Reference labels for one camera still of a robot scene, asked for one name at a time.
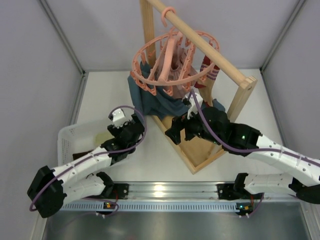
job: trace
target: white plastic basket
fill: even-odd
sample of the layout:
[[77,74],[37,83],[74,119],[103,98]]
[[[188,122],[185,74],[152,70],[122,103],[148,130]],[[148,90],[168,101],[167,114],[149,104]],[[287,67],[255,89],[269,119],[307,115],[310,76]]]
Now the white plastic basket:
[[73,154],[95,149],[95,137],[108,131],[109,124],[109,119],[101,119],[62,128],[58,133],[58,166],[72,162]]

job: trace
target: blue towel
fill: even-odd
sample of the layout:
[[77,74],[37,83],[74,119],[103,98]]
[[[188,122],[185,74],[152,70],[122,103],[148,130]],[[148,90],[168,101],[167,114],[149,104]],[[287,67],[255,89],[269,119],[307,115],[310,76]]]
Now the blue towel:
[[[149,64],[143,65],[140,62],[140,69],[144,78],[150,75],[151,67]],[[131,100],[134,107],[139,110],[143,115],[155,115],[160,120],[165,116],[181,116],[188,111],[188,107],[183,104],[181,99],[175,99],[163,91],[162,86],[150,86],[149,88],[156,88],[156,95],[143,90],[139,87],[135,80],[130,75],[128,78],[129,90]],[[216,99],[213,100],[213,106],[225,112],[225,108]]]

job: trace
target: pink circular clothes hanger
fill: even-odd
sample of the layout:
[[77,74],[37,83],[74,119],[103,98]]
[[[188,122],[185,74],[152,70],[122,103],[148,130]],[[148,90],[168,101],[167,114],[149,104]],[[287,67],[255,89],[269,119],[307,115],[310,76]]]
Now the pink circular clothes hanger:
[[[166,7],[162,14],[161,14],[161,21],[165,27],[167,27],[167,23],[165,21],[165,15],[168,11],[172,11],[173,13],[176,14],[176,10],[169,6]],[[155,87],[150,88],[148,85],[153,85],[153,86],[169,86],[167,87],[167,90],[164,90],[169,96],[173,95],[173,87],[172,86],[177,86],[181,85],[185,91],[189,92],[191,89],[191,82],[201,80],[204,81],[206,79],[206,75],[211,72],[215,64],[211,61],[210,65],[208,67],[205,67],[202,71],[200,71],[197,74],[194,75],[189,75],[191,64],[193,61],[193,55],[196,50],[196,46],[187,38],[185,38],[185,47],[187,48],[186,51],[186,58],[182,66],[182,70],[180,72],[180,75],[178,79],[175,80],[170,80],[168,79],[169,72],[171,70],[171,63],[172,63],[172,58],[173,58],[173,52],[174,48],[176,46],[180,46],[183,40],[183,34],[179,31],[174,31],[175,27],[172,27],[170,31],[166,34],[163,34],[161,36],[158,36],[151,41],[147,42],[142,48],[138,50],[138,52],[135,54],[132,60],[132,71],[130,72],[130,75],[134,79],[135,83],[142,88],[145,91],[149,91],[151,94],[154,96],[157,94],[157,90]],[[208,38],[209,44],[213,46],[213,43],[215,44],[214,48],[219,52],[220,47],[219,43],[217,40],[211,36],[210,34],[203,32],[203,31],[195,31],[198,33],[200,36]],[[160,53],[158,58],[156,59],[153,68],[150,70],[150,74],[148,78],[144,78],[142,76],[142,71],[140,69],[140,64],[138,58],[141,59],[142,64],[146,64],[146,54],[145,51],[149,46],[152,44],[159,43],[160,46]],[[147,56],[149,59],[156,54],[156,51],[154,50],[153,52],[149,53]],[[159,67],[159,59],[164,58],[163,66],[162,66],[162,71],[158,77],[158,79],[155,79],[155,74],[156,71]]]

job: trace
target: gray wall panel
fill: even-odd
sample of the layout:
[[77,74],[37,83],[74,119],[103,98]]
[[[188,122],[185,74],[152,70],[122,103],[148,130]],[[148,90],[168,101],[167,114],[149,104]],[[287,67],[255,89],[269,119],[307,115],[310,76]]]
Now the gray wall panel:
[[320,1],[309,0],[264,77],[290,148],[320,158]]
[[80,74],[36,0],[0,1],[0,232],[29,239],[37,213],[27,189],[57,164]]
[[[191,27],[215,36],[234,65],[258,68],[298,0],[163,0]],[[85,69],[129,70],[144,44],[138,0],[48,0]],[[156,34],[166,29],[154,10]],[[197,54],[199,66],[203,54]]]

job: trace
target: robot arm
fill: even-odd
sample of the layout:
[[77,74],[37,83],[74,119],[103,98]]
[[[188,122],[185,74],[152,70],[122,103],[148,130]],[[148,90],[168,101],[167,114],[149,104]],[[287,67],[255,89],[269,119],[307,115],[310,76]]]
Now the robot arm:
[[189,112],[172,119],[171,128],[165,134],[175,143],[202,138],[234,155],[260,160],[283,171],[282,174],[256,175],[239,173],[234,185],[220,189],[219,198],[235,200],[260,193],[295,195],[297,198],[320,204],[320,161],[294,152],[245,124],[233,123],[227,114],[215,107],[205,107],[198,112],[202,99],[193,93],[186,104]]
[[100,170],[133,153],[145,133],[139,118],[133,114],[132,120],[129,120],[121,109],[113,112],[112,122],[107,129],[114,138],[68,164],[51,169],[44,166],[38,170],[27,194],[43,218],[52,216],[63,205],[75,200],[90,196],[110,196],[114,183]]

